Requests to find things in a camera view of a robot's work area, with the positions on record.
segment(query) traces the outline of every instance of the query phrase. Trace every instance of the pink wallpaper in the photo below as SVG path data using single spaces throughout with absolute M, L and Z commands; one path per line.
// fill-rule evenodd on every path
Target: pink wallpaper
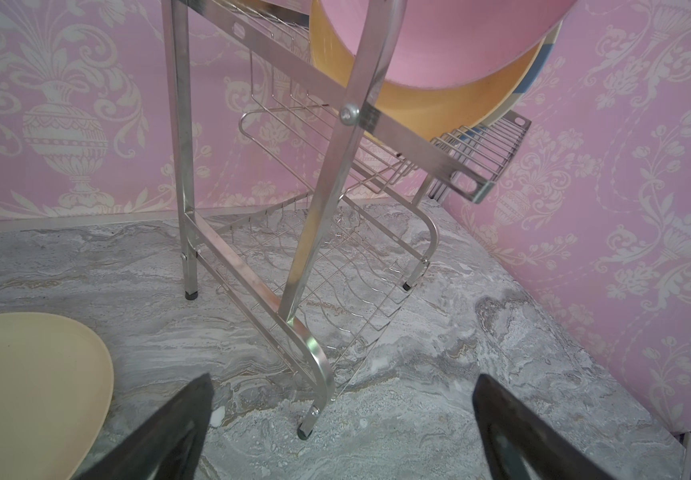
M 157 0 L 0 0 L 0 220 L 174 208 L 161 31 Z M 197 15 L 190 41 L 199 206 L 302 191 L 238 134 L 254 108 L 246 52 Z M 266 72 L 256 87 L 283 85 Z M 446 207 L 669 428 L 691 430 L 691 0 L 581 0 L 517 110 L 534 123 L 500 186 Z M 316 176 L 281 125 L 250 129 Z
M 587 0 L 516 107 L 525 145 L 445 207 L 674 432 L 691 430 L 691 0 Z

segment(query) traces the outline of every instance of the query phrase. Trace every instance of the marble countertop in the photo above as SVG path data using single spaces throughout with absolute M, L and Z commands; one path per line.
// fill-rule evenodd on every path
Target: marble countertop
M 616 478 L 679 478 L 683 447 L 435 203 L 441 242 L 364 374 L 307 442 L 310 390 L 200 269 L 184 299 L 174 221 L 0 234 L 0 312 L 81 321 L 114 360 L 114 398 L 86 468 L 209 372 L 214 408 L 197 478 L 489 478 L 471 408 L 493 375 Z M 410 242 L 419 220 L 369 212 Z

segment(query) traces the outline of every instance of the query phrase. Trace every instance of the metal dish rack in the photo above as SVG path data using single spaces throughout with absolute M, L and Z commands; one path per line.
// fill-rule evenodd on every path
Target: metal dish rack
M 358 375 L 427 270 L 438 235 L 418 205 L 431 182 L 481 202 L 530 126 L 509 112 L 507 124 L 461 128 L 427 142 L 377 110 L 405 2 L 372 0 L 343 88 L 310 64 L 306 15 L 260 0 L 162 0 L 186 298 L 197 298 L 199 262 L 311 385 L 313 404 L 298 427 L 302 439 Z M 307 189 L 216 229 L 194 208 L 189 8 L 250 50 L 258 108 L 242 115 L 239 130 Z M 271 89 L 256 91 L 261 74 L 270 76 Z M 256 115 L 279 122 L 312 149 L 322 161 L 318 178 L 290 167 L 253 135 Z M 393 187 L 417 168 L 428 175 L 408 200 Z M 404 238 L 353 200 L 364 193 L 391 197 L 425 223 L 427 234 Z

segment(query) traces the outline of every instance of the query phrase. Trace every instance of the bolt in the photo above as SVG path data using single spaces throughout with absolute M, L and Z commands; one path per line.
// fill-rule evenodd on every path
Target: bolt
M 354 104 L 345 104 L 340 109 L 340 121 L 344 125 L 354 125 L 359 119 L 359 107 Z

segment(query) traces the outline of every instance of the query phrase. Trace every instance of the white spot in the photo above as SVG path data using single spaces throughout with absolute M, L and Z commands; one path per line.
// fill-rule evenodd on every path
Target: white spot
M 226 408 L 224 406 L 218 407 L 210 416 L 210 427 L 217 428 L 223 425 L 223 419 L 226 417 Z

